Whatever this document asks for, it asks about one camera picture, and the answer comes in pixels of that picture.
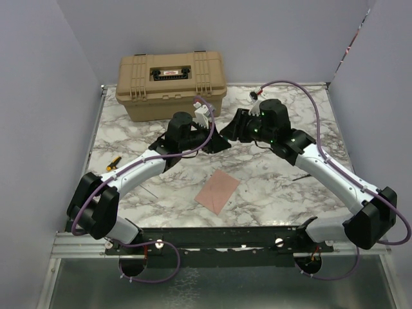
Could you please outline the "pink paper envelope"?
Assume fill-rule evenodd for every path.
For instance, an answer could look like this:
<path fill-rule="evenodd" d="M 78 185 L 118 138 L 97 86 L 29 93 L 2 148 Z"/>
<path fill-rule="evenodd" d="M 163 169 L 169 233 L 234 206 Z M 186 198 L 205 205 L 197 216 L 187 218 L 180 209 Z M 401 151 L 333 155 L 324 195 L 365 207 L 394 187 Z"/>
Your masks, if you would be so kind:
<path fill-rule="evenodd" d="M 221 170 L 216 170 L 205 182 L 205 185 L 194 200 L 215 215 L 218 215 L 238 185 L 239 180 Z"/>

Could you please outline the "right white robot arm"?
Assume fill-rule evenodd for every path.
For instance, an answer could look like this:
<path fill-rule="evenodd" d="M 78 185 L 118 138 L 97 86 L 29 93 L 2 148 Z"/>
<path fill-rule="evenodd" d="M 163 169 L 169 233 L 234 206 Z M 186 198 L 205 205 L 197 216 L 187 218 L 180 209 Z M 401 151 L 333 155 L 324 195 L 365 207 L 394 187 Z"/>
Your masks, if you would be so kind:
<path fill-rule="evenodd" d="M 349 214 L 334 218 L 307 220 L 296 235 L 297 247 L 309 252 L 324 241 L 351 241 L 368 250 L 394 226 L 396 214 L 386 203 L 397 203 L 397 194 L 390 187 L 380 190 L 362 182 L 360 187 L 339 174 L 331 158 L 323 158 L 315 140 L 291 126 L 287 107 L 278 99 L 258 104 L 258 112 L 237 109 L 221 135 L 242 143 L 264 142 L 272 152 L 316 178 L 348 208 Z"/>

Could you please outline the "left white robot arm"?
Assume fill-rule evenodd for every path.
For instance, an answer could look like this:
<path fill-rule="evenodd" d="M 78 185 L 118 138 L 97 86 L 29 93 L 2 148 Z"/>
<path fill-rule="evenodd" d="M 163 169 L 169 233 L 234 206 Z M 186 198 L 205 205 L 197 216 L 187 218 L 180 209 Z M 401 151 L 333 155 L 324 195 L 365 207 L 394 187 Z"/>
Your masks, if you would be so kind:
<path fill-rule="evenodd" d="M 72 234 L 114 239 L 128 254 L 137 253 L 142 246 L 141 230 L 118 215 L 119 201 L 146 180 L 174 167 L 183 157 L 198 151 L 215 154 L 230 147 L 213 122 L 201 127 L 190 114 L 175 113 L 165 133 L 137 159 L 100 176 L 89 172 L 80 179 L 67 209 L 73 222 Z"/>

